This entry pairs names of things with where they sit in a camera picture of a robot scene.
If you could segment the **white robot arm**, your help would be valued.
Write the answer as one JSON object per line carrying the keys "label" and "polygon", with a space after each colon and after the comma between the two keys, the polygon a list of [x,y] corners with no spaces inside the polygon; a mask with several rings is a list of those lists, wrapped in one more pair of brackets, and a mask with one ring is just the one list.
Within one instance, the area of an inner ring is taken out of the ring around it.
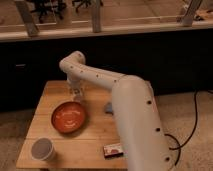
{"label": "white robot arm", "polygon": [[174,171],[169,145],[149,82],[86,65],[80,51],[59,62],[73,89],[80,80],[99,85],[111,92],[111,105],[128,171]]}

